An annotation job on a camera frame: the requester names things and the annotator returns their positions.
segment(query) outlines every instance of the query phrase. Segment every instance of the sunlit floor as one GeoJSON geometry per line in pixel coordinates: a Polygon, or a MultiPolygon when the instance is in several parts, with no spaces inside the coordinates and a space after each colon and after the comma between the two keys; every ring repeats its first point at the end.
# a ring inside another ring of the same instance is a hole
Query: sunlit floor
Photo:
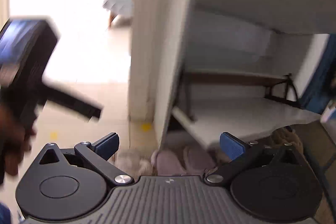
{"type": "Polygon", "coordinates": [[[46,143],[70,148],[116,132],[120,149],[137,148],[150,155],[157,147],[150,126],[128,121],[131,27],[116,18],[107,30],[108,14],[101,5],[102,0],[11,0],[12,15],[51,15],[60,30],[44,82],[103,107],[100,120],[89,122],[49,102],[40,111],[31,154],[24,159],[19,177],[5,177],[0,189],[0,201],[11,209],[13,224],[17,223],[17,183],[46,143]]]}

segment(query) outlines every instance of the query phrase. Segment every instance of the white logo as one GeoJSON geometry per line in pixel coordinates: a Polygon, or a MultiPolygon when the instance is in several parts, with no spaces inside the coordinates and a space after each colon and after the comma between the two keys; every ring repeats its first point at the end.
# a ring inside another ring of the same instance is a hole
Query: white logo
{"type": "Polygon", "coordinates": [[[175,180],[173,180],[173,179],[166,179],[166,180],[165,180],[165,182],[167,182],[167,183],[169,183],[169,184],[170,184],[170,183],[173,183],[174,181],[175,181],[175,180]]]}

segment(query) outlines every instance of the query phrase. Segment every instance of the white bedsheet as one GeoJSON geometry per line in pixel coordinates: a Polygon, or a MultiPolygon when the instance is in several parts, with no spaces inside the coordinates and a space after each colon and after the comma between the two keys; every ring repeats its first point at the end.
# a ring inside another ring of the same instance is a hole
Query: white bedsheet
{"type": "Polygon", "coordinates": [[[103,8],[112,11],[115,15],[124,17],[133,16],[134,0],[104,0],[103,8]]]}

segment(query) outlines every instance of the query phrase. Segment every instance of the human hand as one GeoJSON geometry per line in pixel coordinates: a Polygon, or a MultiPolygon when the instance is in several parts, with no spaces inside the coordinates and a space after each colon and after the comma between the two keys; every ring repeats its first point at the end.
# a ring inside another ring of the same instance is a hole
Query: human hand
{"type": "Polygon", "coordinates": [[[26,152],[31,151],[31,137],[35,131],[25,130],[13,117],[11,111],[0,105],[0,138],[4,142],[3,155],[5,172],[11,176],[18,174],[18,166],[26,152]]]}

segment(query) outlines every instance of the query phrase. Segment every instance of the metal bolt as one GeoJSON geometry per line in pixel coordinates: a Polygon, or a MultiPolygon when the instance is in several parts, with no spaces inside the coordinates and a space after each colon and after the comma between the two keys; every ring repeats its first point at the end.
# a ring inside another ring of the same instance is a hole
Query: metal bolt
{"type": "Polygon", "coordinates": [[[209,175],[207,181],[211,183],[220,183],[224,178],[221,175],[209,175]]]}
{"type": "Polygon", "coordinates": [[[115,182],[120,184],[126,184],[129,183],[132,178],[129,175],[118,175],[114,178],[115,182]]]}

